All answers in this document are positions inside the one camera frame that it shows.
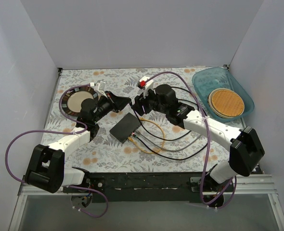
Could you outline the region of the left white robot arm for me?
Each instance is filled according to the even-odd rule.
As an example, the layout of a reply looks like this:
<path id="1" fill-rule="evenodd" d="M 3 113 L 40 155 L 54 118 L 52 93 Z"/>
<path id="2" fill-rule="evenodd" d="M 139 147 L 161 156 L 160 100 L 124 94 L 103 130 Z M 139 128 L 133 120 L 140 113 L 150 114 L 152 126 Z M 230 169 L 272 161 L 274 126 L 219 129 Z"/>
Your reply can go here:
<path id="1" fill-rule="evenodd" d="M 50 193 L 60 187 L 73 185 L 84 193 L 90 188 L 90 180 L 85 177 L 85 170 L 65 168 L 65 160 L 79 147 L 92 141 L 99 130 L 97 122 L 109 112 L 119 112 L 131 103 L 129 97 L 115 96 L 106 91 L 99 101 L 85 99 L 73 134 L 47 146 L 37 145 L 32 153 L 24 181 Z"/>

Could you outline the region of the black network switch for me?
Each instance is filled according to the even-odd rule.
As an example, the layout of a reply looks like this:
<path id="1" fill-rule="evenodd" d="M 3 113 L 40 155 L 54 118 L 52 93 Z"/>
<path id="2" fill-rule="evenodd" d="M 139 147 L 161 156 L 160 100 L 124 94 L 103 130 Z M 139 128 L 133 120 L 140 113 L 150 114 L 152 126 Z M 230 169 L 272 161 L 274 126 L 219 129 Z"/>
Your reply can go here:
<path id="1" fill-rule="evenodd" d="M 124 143 L 140 126 L 138 118 L 131 113 L 127 113 L 109 132 L 120 143 Z"/>

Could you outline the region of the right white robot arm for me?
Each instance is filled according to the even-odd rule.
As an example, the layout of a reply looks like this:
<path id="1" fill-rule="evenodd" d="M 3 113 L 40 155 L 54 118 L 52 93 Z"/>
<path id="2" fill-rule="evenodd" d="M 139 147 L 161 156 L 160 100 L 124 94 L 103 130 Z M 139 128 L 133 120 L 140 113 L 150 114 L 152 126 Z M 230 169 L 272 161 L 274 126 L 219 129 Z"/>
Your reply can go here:
<path id="1" fill-rule="evenodd" d="M 249 176 L 265 154 L 255 129 L 239 129 L 202 116 L 201 110 L 179 102 L 167 84 L 136 96 L 132 109 L 141 116 L 151 111 L 163 113 L 171 124 L 211 138 L 229 151 L 228 160 L 215 165 L 206 175 L 206 187 L 211 191 L 219 190 L 236 175 Z"/>

